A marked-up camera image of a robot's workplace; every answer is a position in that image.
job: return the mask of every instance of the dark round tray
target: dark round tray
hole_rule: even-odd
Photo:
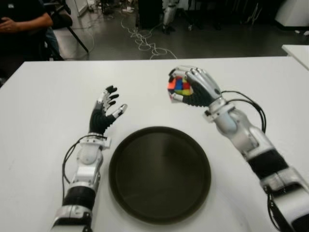
[[[117,147],[109,169],[111,190],[132,216],[170,224],[192,215],[211,184],[208,159],[187,134],[167,127],[139,130]]]

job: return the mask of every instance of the tangled cable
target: tangled cable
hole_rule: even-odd
[[[253,101],[251,98],[249,98],[247,95],[239,92],[239,91],[233,91],[233,90],[225,90],[225,91],[222,91],[222,93],[237,93],[243,97],[245,97],[246,99],[231,99],[231,100],[228,100],[227,103],[229,102],[246,102],[250,105],[252,105],[256,110],[257,112],[259,113],[260,117],[261,117],[261,124],[262,124],[262,132],[263,133],[266,133],[266,115],[264,113],[264,110],[262,109],[262,107],[256,103],[255,101]]]
[[[155,43],[148,43],[147,42],[147,39],[149,39],[150,37],[152,37],[152,32],[155,28],[159,27],[162,25],[162,23],[158,24],[157,26],[155,26],[154,28],[152,28],[150,31],[147,31],[146,30],[146,34],[143,35],[141,31],[139,31],[138,29],[130,29],[128,27],[125,27],[124,24],[123,24],[123,20],[125,18],[123,18],[121,21],[120,21],[120,24],[121,24],[121,27],[123,29],[126,29],[129,34],[131,35],[130,37],[131,38],[136,38],[135,39],[135,43],[138,45],[138,49],[142,52],[146,52],[146,51],[150,51],[151,50],[151,57],[150,59],[152,59],[153,57],[158,57],[158,56],[164,56],[164,55],[167,55],[168,53],[171,53],[175,59],[177,59],[177,57],[175,56],[175,54],[166,49],[166,48],[162,48],[162,47],[157,47]]]

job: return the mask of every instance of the black cable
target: black cable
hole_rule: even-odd
[[[222,93],[237,93],[237,94],[239,94],[239,95],[245,97],[246,99],[250,100],[251,102],[253,102],[253,103],[260,109],[261,114],[262,114],[263,117],[264,117],[264,125],[265,125],[265,131],[266,131],[266,115],[265,115],[265,113],[264,113],[262,107],[261,107],[258,103],[256,103],[256,102],[253,101],[251,98],[249,98],[247,95],[245,95],[245,94],[243,94],[243,93],[241,93],[241,92],[239,92],[239,91],[225,90],[225,91],[222,91]]]
[[[222,91],[222,93],[237,93],[237,94],[247,98],[248,100],[245,100],[245,99],[232,99],[232,100],[229,100],[227,102],[237,102],[237,101],[242,102],[243,101],[243,102],[246,102],[246,103],[249,103],[250,105],[252,105],[257,110],[257,112],[259,113],[259,115],[261,117],[263,133],[266,132],[266,125],[267,125],[266,115],[265,115],[262,107],[258,103],[253,101],[251,98],[249,98],[245,94],[243,94],[241,92],[238,92],[238,91],[226,90],[226,91]]]
[[[260,111],[260,109],[251,101],[249,100],[246,100],[246,99],[232,99],[232,100],[228,100],[226,101],[226,103],[230,103],[230,102],[246,102],[250,105],[252,105],[256,110],[257,112],[259,113],[260,117],[261,117],[261,122],[262,122],[262,132],[265,133],[266,132],[266,126],[265,126],[265,121],[264,121],[264,118],[263,118],[263,115],[262,115],[262,112]]]
[[[281,231],[279,226],[275,223],[274,221],[274,218],[272,216],[272,212],[271,212],[271,195],[270,194],[267,194],[267,210],[268,210],[268,215],[269,215],[269,218],[271,220],[271,223],[274,225],[274,227],[278,230],[278,231]]]
[[[76,143],[74,143],[70,148],[69,150],[66,152],[66,155],[64,156],[64,159],[63,159],[63,162],[62,162],[62,203],[64,201],[64,192],[65,192],[65,189],[64,189],[64,180],[67,181],[68,184],[70,184],[70,181],[69,179],[67,178],[66,174],[65,174],[65,169],[66,169],[66,163],[67,161],[69,160],[69,158],[71,157],[73,151],[75,150],[76,146],[80,143],[80,141],[84,138],[87,138],[87,137],[95,137],[95,138],[103,138],[103,139],[107,139],[105,136],[102,136],[102,135],[86,135],[86,136],[83,136],[82,138],[80,138],[79,140],[77,140]]]

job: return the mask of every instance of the robotic arm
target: robotic arm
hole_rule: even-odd
[[[57,211],[52,232],[92,232],[92,208],[100,182],[102,150],[109,147],[111,143],[111,140],[103,134],[127,108],[124,104],[112,114],[106,115],[109,107],[116,103],[113,99],[119,96],[118,94],[111,95],[116,90],[117,88],[110,86],[103,91],[96,101],[90,118],[89,134],[76,143],[82,146],[77,154],[77,170],[63,198],[62,207]],[[66,178],[65,162],[62,171]]]
[[[169,74],[169,82],[184,79],[191,95],[170,91],[170,97],[188,105],[208,107],[205,117],[220,134],[230,139],[260,179],[268,196],[268,212],[282,232],[309,232],[309,185],[290,167],[271,141],[247,116],[221,95],[220,88],[202,69],[179,66]]]

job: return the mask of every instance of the concrete floor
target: concrete floor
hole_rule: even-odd
[[[124,26],[133,30],[135,14],[123,15],[118,9],[114,14],[103,17],[97,10],[77,17],[70,1],[69,5],[72,8],[72,28],[91,52],[86,54],[67,29],[60,29],[55,33],[63,58],[127,60],[149,59],[152,56],[151,51],[139,51],[136,38],[131,38],[128,31],[121,27],[122,20]],[[217,31],[211,23],[206,23],[202,30],[193,28],[188,31],[188,23],[178,17],[173,26],[176,31],[170,35],[163,34],[160,27],[154,29],[147,42],[169,49],[177,58],[285,56],[286,53],[281,49],[283,44],[309,44],[308,36],[282,31],[272,25],[223,25],[222,30]],[[158,58],[174,57],[170,53],[153,57]]]

